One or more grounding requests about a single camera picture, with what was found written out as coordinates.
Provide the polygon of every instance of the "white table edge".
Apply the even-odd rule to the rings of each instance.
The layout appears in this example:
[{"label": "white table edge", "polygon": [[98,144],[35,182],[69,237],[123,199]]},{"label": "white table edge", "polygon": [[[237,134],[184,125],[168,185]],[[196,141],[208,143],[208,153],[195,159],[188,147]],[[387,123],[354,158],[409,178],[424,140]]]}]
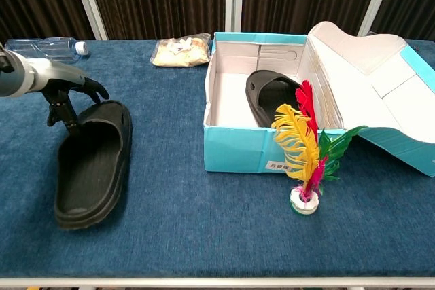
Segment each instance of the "white table edge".
[{"label": "white table edge", "polygon": [[435,278],[0,278],[0,287],[151,287],[151,288],[287,288],[403,287],[435,288]]}]

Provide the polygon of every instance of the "bottle cap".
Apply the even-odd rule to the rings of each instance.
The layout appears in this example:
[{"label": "bottle cap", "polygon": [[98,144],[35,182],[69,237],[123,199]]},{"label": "bottle cap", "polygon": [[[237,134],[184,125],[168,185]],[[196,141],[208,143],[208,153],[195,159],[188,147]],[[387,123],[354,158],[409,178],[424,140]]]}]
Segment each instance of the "bottle cap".
[{"label": "bottle cap", "polygon": [[80,41],[75,44],[75,51],[80,56],[86,56],[89,54],[88,46],[86,45],[86,42]]}]

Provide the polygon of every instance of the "label on box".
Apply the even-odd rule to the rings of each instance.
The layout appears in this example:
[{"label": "label on box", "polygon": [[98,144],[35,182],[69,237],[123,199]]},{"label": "label on box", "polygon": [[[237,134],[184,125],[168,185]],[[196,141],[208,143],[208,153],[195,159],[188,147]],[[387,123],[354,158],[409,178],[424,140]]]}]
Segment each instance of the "label on box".
[{"label": "label on box", "polygon": [[266,164],[266,169],[269,170],[280,170],[280,171],[290,171],[290,167],[285,162],[278,161],[268,161]]}]

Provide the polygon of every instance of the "blue fabric surface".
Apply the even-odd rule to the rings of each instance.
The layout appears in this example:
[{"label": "blue fabric surface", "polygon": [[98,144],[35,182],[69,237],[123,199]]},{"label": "blue fabric surface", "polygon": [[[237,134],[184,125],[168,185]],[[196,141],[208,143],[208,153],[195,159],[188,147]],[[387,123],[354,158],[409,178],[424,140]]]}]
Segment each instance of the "blue fabric surface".
[{"label": "blue fabric surface", "polygon": [[[58,228],[41,94],[0,99],[0,277],[435,276],[435,180],[356,138],[318,211],[285,175],[206,173],[207,67],[157,68],[154,41],[90,41],[77,65],[133,118],[128,185],[100,225]],[[432,65],[435,43],[411,42]],[[78,111],[91,105],[71,95]]]}]

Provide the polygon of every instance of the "yellow feather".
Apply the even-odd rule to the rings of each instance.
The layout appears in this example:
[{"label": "yellow feather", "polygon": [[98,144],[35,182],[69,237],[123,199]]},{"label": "yellow feather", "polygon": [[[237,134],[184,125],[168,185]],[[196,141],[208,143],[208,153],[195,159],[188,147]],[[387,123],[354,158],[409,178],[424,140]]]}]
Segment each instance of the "yellow feather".
[{"label": "yellow feather", "polygon": [[283,148],[285,162],[291,168],[287,176],[306,184],[319,165],[319,146],[313,131],[307,126],[310,118],[291,105],[281,105],[277,113],[272,128],[277,129],[275,141]]}]

